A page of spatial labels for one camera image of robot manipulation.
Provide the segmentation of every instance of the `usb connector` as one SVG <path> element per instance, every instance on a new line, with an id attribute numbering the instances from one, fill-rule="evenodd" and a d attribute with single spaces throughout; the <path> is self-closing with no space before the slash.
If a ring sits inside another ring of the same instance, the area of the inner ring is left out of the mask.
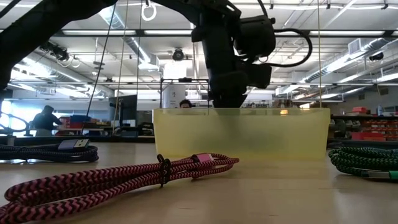
<path id="1" fill-rule="evenodd" d="M 89 139 L 72 139 L 72 140 L 64 140 L 61 142 L 61 144 L 58 146 L 58 150 L 63 150 L 63 151 L 79 151 L 82 149 L 86 149 L 88 147 L 88 144 L 90 143 Z"/>

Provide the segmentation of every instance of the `computer monitor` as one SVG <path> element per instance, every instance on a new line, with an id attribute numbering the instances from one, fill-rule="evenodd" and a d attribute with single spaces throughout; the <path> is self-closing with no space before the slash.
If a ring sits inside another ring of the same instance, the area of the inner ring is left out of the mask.
<path id="1" fill-rule="evenodd" d="M 119 96 L 119 102 L 123 103 L 123 121 L 137 119 L 137 95 Z M 116 105 L 116 97 L 109 98 L 109 119 L 113 121 Z M 120 107 L 116 114 L 116 121 L 119 121 Z"/>

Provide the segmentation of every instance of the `wooden table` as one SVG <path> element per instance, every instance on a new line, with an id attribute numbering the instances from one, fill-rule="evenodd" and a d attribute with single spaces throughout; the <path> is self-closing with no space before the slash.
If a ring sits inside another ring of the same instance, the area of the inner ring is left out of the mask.
<path id="1" fill-rule="evenodd" d="M 101 143 L 92 164 L 0 164 L 0 192 L 39 177 L 156 161 L 153 144 Z M 0 205 L 6 201 L 0 198 Z M 322 162 L 242 161 L 231 171 L 133 191 L 46 223 L 397 223 L 398 185 L 340 174 Z"/>

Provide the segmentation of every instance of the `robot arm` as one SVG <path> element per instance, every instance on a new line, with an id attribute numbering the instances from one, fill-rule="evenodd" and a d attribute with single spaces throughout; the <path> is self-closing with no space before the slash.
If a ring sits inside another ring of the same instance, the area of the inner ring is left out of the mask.
<path id="1" fill-rule="evenodd" d="M 241 11 L 228 0 L 153 0 L 184 15 L 196 25 L 192 42 L 202 41 L 210 81 L 210 97 L 217 108 L 239 108 L 247 86 L 265 88 L 271 65 L 252 64 L 275 49 L 275 34 L 264 15 L 240 19 Z M 48 41 L 71 21 L 87 19 L 117 0 L 43 0 L 0 33 L 0 88 L 5 89 L 13 66 Z M 306 61 L 312 51 L 300 63 Z M 240 56 L 234 54 L 234 48 Z"/>

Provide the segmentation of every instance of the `green and black braided cable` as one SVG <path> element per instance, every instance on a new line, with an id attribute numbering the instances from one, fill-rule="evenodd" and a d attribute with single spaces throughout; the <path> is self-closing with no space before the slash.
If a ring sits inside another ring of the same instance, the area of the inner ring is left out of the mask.
<path id="1" fill-rule="evenodd" d="M 364 178 L 398 180 L 398 149 L 340 147 L 329 152 L 340 172 Z"/>

